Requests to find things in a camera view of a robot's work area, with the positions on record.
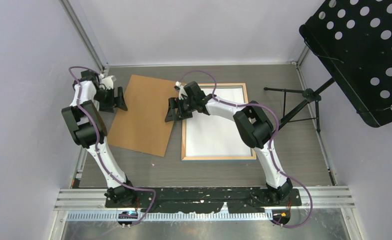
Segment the brown backing board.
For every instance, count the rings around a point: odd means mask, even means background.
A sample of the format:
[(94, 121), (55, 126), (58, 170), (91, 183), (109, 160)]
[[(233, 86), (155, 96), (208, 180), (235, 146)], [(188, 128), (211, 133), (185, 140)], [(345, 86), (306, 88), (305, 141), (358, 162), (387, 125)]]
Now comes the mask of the brown backing board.
[(132, 75), (124, 91), (128, 110), (118, 110), (107, 142), (115, 147), (164, 157), (173, 123), (165, 122), (168, 100), (178, 96), (176, 82)]

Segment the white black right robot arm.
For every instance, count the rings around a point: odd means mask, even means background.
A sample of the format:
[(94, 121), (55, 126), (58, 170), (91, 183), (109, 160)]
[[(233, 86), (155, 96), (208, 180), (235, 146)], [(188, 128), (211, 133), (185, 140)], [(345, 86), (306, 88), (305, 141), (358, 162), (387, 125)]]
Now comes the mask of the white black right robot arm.
[(282, 205), (289, 199), (293, 184), (279, 164), (273, 143), (276, 130), (263, 106), (256, 101), (237, 103), (214, 93), (205, 94), (194, 81), (188, 84), (177, 81), (174, 88), (178, 96), (169, 98), (165, 122), (192, 118), (193, 112), (233, 121), (242, 142), (255, 151), (261, 163), (266, 177), (267, 200)]

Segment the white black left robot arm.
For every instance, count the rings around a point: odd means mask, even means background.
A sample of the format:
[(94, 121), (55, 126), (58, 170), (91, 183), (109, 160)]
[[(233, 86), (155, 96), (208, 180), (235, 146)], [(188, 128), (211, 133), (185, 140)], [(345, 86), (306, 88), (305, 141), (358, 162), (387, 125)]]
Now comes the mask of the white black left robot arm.
[(115, 76), (105, 76), (81, 67), (81, 77), (74, 78), (74, 97), (61, 114), (73, 141), (93, 156), (107, 184), (104, 194), (113, 204), (133, 206), (137, 193), (131, 181), (115, 161), (107, 143), (107, 128), (100, 112), (112, 113), (115, 108), (127, 111), (121, 87), (115, 88)]

